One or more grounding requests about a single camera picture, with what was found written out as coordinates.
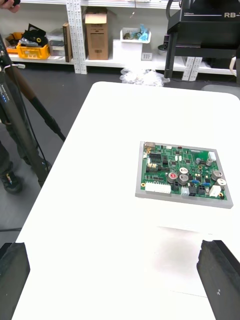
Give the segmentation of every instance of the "plastic bag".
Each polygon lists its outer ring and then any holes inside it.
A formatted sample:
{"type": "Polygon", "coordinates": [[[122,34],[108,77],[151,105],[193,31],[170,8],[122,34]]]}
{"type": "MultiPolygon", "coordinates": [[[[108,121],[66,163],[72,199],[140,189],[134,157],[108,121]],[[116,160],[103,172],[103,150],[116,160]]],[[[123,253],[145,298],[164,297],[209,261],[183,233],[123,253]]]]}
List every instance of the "plastic bag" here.
{"type": "Polygon", "coordinates": [[[124,68],[121,74],[120,80],[123,84],[163,87],[170,82],[170,79],[164,78],[163,74],[151,69],[124,68]]]}

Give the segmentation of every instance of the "yellow bin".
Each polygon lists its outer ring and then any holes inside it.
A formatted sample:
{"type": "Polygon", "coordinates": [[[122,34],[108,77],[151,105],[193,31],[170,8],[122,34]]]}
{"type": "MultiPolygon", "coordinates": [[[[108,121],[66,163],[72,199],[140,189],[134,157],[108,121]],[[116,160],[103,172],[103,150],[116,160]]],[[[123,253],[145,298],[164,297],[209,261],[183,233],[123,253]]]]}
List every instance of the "yellow bin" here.
{"type": "Polygon", "coordinates": [[[48,44],[42,48],[37,48],[31,46],[21,46],[19,43],[16,47],[19,57],[23,59],[47,59],[50,56],[48,44]]]}

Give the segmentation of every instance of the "black equipment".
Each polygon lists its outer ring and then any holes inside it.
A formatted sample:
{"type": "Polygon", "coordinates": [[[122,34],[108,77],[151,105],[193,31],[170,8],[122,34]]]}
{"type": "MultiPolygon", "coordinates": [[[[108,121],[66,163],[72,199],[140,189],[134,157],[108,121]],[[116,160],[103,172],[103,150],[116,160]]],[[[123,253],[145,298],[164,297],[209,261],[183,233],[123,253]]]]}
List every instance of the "black equipment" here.
{"type": "Polygon", "coordinates": [[[175,56],[230,60],[236,57],[237,82],[240,83],[239,0],[182,0],[181,9],[170,16],[172,2],[168,1],[166,9],[164,77],[172,77],[175,56]]]}
{"type": "Polygon", "coordinates": [[[240,263],[222,241],[203,241],[197,271],[216,320],[240,319],[240,263]]]}
{"type": "Polygon", "coordinates": [[[0,319],[11,320],[30,265],[24,243],[5,243],[0,248],[0,319]]]}
{"type": "Polygon", "coordinates": [[[14,102],[14,99],[6,84],[6,75],[16,84],[17,88],[22,94],[30,101],[36,111],[42,116],[45,123],[50,129],[56,133],[61,140],[65,141],[65,136],[62,134],[59,125],[56,120],[48,113],[42,103],[36,97],[33,90],[29,87],[26,80],[22,77],[15,64],[12,64],[11,59],[5,48],[3,39],[0,35],[0,119],[3,123],[11,123],[16,132],[22,147],[25,150],[27,158],[29,159],[31,166],[38,177],[38,183],[42,187],[48,173],[43,168],[42,159],[39,156],[36,147],[34,146],[33,139],[29,135],[21,114],[14,102]]]}

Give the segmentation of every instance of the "white table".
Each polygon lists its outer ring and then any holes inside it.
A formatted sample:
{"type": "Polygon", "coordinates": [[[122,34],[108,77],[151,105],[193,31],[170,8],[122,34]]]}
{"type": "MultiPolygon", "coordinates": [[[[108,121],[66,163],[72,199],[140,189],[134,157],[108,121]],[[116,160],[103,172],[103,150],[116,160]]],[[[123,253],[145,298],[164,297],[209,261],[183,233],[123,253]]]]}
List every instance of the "white table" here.
{"type": "Polygon", "coordinates": [[[202,239],[234,243],[239,226],[239,106],[228,94],[94,84],[18,237],[31,272],[13,320],[214,320],[196,263],[202,239]],[[140,141],[217,149],[234,207],[136,198],[140,141]]]}

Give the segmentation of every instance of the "cardboard box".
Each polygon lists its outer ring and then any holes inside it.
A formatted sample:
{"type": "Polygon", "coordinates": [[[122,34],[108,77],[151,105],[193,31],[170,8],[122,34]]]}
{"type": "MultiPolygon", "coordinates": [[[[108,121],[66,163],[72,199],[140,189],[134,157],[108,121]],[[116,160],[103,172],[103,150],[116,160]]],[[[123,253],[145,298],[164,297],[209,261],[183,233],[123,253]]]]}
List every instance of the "cardboard box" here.
{"type": "Polygon", "coordinates": [[[108,60],[108,11],[104,7],[90,7],[85,15],[88,59],[108,60]]]}

